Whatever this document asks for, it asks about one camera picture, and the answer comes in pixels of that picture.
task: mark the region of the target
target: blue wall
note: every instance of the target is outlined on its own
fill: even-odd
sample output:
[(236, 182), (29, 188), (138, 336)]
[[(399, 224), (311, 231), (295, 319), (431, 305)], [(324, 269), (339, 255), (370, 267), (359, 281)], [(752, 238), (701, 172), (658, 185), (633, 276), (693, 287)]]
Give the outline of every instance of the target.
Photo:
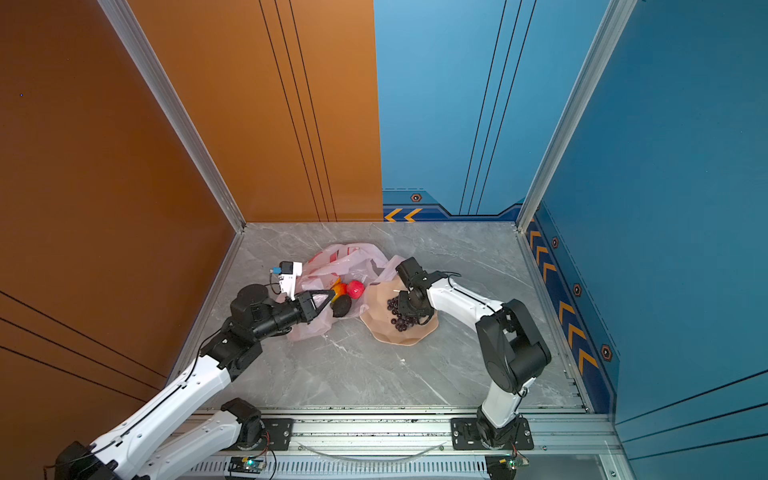
[(545, 195), (621, 358), (638, 478), (754, 474), (766, 447), (767, 19), (638, 2)]
[(385, 192), (426, 191), (454, 215), (494, 215), (519, 202), (607, 0), (374, 7)]

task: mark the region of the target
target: black mounting plate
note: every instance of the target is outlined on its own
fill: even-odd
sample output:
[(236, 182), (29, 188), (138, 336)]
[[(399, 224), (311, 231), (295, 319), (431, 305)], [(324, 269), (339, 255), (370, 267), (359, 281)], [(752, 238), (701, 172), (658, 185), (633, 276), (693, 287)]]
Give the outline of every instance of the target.
[[(285, 452), (293, 436), (293, 419), (261, 419), (266, 430), (270, 433), (270, 450)], [(253, 444), (232, 445), (230, 450), (243, 450), (244, 452), (261, 452), (266, 446), (266, 434), (262, 435), (258, 442)]]
[[(514, 429), (512, 437), (500, 450), (512, 450), (513, 444), (517, 450), (533, 450), (533, 436), (528, 420), (522, 415), (518, 415), (512, 422)], [(451, 419), (451, 438), (453, 439), (454, 450), (491, 450), (482, 444), (477, 423), (477, 417)]]

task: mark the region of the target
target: workstation enclosure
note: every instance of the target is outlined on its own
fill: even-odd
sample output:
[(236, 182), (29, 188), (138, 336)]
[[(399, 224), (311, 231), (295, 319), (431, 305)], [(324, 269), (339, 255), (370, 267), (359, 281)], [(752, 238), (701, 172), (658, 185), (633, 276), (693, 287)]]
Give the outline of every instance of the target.
[[(38, 3), (3, 30), (27, 39), (4, 47), (0, 180), (19, 478), (172, 381), (240, 288), (358, 242), (528, 307), (552, 361), (521, 478), (754, 473), (759, 8)], [(353, 318), (262, 347), (174, 435), (240, 397), (293, 420), (254, 478), (488, 477), (487, 451), (453, 448), (491, 383), (458, 320), (411, 347)]]

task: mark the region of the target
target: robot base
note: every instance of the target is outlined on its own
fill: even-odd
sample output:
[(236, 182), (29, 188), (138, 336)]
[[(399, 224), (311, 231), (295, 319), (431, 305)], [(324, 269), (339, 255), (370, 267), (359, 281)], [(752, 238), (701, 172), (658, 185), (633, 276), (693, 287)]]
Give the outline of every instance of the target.
[(490, 449), (482, 441), (478, 430), (477, 417), (468, 417), (462, 419), (451, 419), (451, 430), (453, 431), (453, 449), (454, 450), (533, 450), (533, 436), (531, 427), (528, 425), (522, 415), (518, 415), (511, 422), (512, 434), (509, 442), (498, 449)]

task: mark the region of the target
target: robotic arm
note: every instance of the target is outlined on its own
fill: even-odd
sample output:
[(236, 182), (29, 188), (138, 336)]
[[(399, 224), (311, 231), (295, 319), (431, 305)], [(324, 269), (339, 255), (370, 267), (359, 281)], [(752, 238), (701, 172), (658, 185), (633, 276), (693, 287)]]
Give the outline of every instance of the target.
[[(57, 458), (56, 480), (172, 480), (236, 442), (258, 442), (264, 430), (261, 413), (234, 399), (204, 424), (158, 449), (189, 415), (262, 353), (262, 340), (284, 335), (299, 322), (311, 322), (333, 299), (333, 290), (295, 294), (291, 283), (301, 271), (300, 263), (291, 267), (279, 272), (280, 286), (294, 300), (276, 303), (264, 285), (241, 289), (230, 304), (232, 316), (204, 343), (194, 362), (88, 447), (79, 442), (69, 445)], [(521, 418), (522, 397), (551, 360), (528, 309), (518, 300), (500, 303), (473, 293), (447, 273), (427, 273), (413, 258), (402, 262), (397, 272), (407, 288), (399, 294), (399, 308), (406, 315), (431, 316), (437, 309), (477, 332), (493, 380), (478, 409), (477, 432), (486, 447), (504, 448)]]

